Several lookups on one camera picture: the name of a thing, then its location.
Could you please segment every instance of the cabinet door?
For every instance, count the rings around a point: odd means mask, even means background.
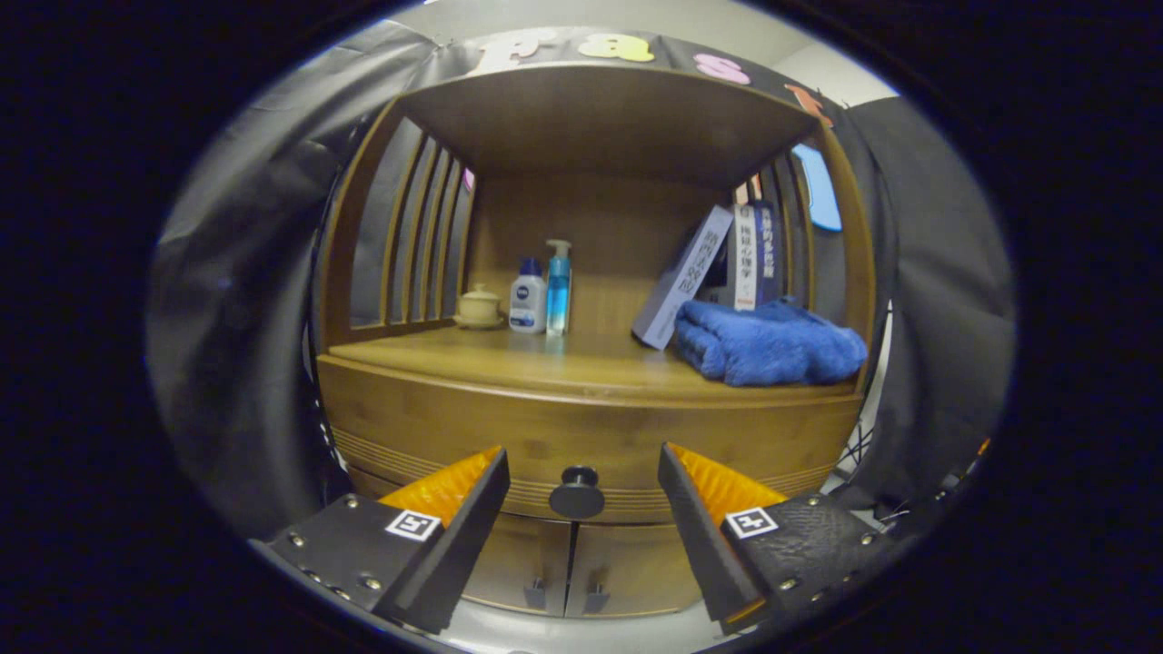
[[[370,497],[379,498],[400,488],[350,465],[348,474],[356,490]],[[559,618],[565,614],[569,559],[569,523],[501,513],[477,557],[464,597]]]
[[[578,527],[568,618],[668,613],[699,597],[675,525]]]

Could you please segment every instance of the blue towel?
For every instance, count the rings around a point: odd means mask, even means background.
[[[678,353],[707,379],[732,386],[835,384],[868,349],[856,332],[778,300],[735,311],[688,300],[675,317]]]

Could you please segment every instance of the lotion bottle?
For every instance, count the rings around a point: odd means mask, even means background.
[[[541,262],[533,257],[521,261],[521,273],[509,292],[509,329],[522,334],[545,330],[545,280]]]

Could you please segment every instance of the pump dispenser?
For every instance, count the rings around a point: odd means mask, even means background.
[[[573,276],[570,273],[569,241],[550,239],[545,241],[557,254],[549,260],[549,292],[545,300],[545,333],[550,336],[564,334],[570,326],[570,291]]]

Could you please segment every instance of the shelf board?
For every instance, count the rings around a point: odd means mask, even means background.
[[[590,172],[732,189],[818,119],[747,86],[642,66],[522,65],[401,95],[478,177]]]
[[[677,354],[625,336],[431,329],[333,346],[328,361],[387,376],[507,394],[622,405],[777,406],[850,398],[855,385],[732,388],[704,379]]]

